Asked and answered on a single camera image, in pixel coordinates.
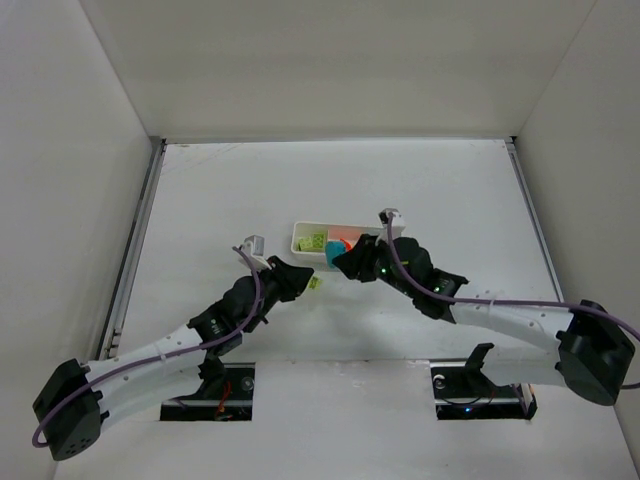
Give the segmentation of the white three-compartment tray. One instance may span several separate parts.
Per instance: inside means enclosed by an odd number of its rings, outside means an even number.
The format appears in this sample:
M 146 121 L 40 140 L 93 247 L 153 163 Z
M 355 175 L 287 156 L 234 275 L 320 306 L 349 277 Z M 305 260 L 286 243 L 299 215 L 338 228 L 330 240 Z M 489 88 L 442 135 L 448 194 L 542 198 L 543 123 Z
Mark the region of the white three-compartment tray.
M 341 225 L 299 221 L 294 224 L 291 253 L 303 264 L 329 268 L 326 246 L 338 254 L 346 253 L 357 243 L 362 234 L 378 235 L 380 227 Z

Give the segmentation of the light green lego brick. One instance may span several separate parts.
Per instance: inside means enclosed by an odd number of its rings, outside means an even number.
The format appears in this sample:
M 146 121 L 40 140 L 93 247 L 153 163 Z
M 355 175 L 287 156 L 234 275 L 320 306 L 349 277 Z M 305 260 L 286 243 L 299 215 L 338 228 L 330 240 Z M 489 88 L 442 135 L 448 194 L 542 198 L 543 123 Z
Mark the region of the light green lego brick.
M 312 251 L 313 248 L 314 243 L 311 237 L 303 237 L 298 241 L 298 249 L 302 252 Z

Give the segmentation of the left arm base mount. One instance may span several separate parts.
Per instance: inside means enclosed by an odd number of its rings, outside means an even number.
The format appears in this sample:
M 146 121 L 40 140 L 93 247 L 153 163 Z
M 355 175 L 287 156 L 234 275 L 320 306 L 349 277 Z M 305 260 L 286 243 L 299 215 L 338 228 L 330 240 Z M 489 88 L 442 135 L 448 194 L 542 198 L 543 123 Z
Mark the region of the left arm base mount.
M 253 417 L 256 365 L 220 364 L 218 374 L 191 395 L 162 403 L 161 422 L 248 422 Z

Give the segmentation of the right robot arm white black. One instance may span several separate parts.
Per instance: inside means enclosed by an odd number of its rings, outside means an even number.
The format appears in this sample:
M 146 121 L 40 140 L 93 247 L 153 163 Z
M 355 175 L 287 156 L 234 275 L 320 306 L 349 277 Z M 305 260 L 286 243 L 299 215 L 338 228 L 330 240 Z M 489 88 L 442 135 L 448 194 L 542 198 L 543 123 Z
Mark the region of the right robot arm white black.
M 386 243 L 363 234 L 350 250 L 326 257 L 350 280 L 386 283 L 428 318 L 521 341 L 519 347 L 476 345 L 460 369 L 471 382 L 566 387 L 603 406 L 635 387 L 626 381 L 636 353 L 633 333 L 597 303 L 511 300 L 474 290 L 465 277 L 435 267 L 428 251 L 409 237 Z

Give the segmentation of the orange round lego piece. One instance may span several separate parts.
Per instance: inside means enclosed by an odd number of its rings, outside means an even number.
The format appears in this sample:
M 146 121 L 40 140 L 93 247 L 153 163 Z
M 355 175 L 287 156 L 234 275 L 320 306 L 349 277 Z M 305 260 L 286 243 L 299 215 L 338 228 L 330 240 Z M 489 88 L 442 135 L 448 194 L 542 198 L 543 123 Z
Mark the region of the orange round lego piece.
M 345 246 L 345 249 L 347 251 L 350 251 L 353 249 L 354 244 L 352 242 L 350 242 L 349 240 L 345 239 L 345 238 L 340 238 L 339 241 Z

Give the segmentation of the teal round lego piece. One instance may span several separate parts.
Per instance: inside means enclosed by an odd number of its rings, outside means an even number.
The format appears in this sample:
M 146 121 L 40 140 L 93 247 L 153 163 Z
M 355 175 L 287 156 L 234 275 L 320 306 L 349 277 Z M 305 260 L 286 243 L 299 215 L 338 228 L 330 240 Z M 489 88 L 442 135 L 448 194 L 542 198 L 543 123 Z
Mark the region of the teal round lego piece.
M 335 269 L 335 259 L 346 252 L 347 247 L 342 241 L 328 241 L 325 245 L 325 258 L 328 267 L 330 269 Z

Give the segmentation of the light green long brick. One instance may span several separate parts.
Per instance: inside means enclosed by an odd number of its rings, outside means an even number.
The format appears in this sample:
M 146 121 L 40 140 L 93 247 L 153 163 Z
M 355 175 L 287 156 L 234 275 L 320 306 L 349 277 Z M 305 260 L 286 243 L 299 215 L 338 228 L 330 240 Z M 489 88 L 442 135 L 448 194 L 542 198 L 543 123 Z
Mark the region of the light green long brick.
M 314 232 L 311 235 L 311 248 L 317 251 L 323 251 L 327 243 L 327 234 L 325 232 Z

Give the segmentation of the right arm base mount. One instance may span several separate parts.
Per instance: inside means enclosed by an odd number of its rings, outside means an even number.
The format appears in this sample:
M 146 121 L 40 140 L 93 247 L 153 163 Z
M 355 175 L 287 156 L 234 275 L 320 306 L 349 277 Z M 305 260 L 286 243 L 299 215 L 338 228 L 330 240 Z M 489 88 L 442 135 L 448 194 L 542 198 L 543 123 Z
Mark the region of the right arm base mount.
M 430 363 L 434 405 L 438 420 L 525 420 L 538 411 L 529 384 L 497 386 L 481 367 L 492 343 L 478 345 L 466 359 Z

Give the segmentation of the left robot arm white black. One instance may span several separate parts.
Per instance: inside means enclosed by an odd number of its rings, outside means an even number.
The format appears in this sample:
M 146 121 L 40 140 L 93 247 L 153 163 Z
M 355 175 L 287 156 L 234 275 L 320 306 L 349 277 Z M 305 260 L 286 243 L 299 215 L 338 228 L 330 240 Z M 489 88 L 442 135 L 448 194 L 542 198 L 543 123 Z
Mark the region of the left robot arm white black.
M 224 377 L 222 356 L 266 322 L 278 303 L 292 302 L 314 275 L 277 256 L 252 267 L 222 298 L 159 340 L 126 354 L 81 363 L 72 358 L 51 373 L 33 402 L 32 445 L 56 461 L 92 446 L 128 416 L 166 400 L 212 391 Z

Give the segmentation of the light green small brick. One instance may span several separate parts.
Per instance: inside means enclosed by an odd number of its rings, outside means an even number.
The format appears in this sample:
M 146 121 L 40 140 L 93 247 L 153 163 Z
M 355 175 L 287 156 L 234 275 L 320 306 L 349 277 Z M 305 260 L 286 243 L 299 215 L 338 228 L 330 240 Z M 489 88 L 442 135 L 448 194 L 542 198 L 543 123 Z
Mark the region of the light green small brick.
M 317 289 L 319 289 L 319 288 L 320 288 L 320 286 L 322 285 L 322 283 L 323 283 L 323 281 L 322 281 L 322 279 L 321 279 L 321 278 L 316 277 L 316 276 L 313 276 L 313 277 L 310 279 L 310 281 L 309 281 L 308 288 L 309 288 L 310 290 L 317 290 Z

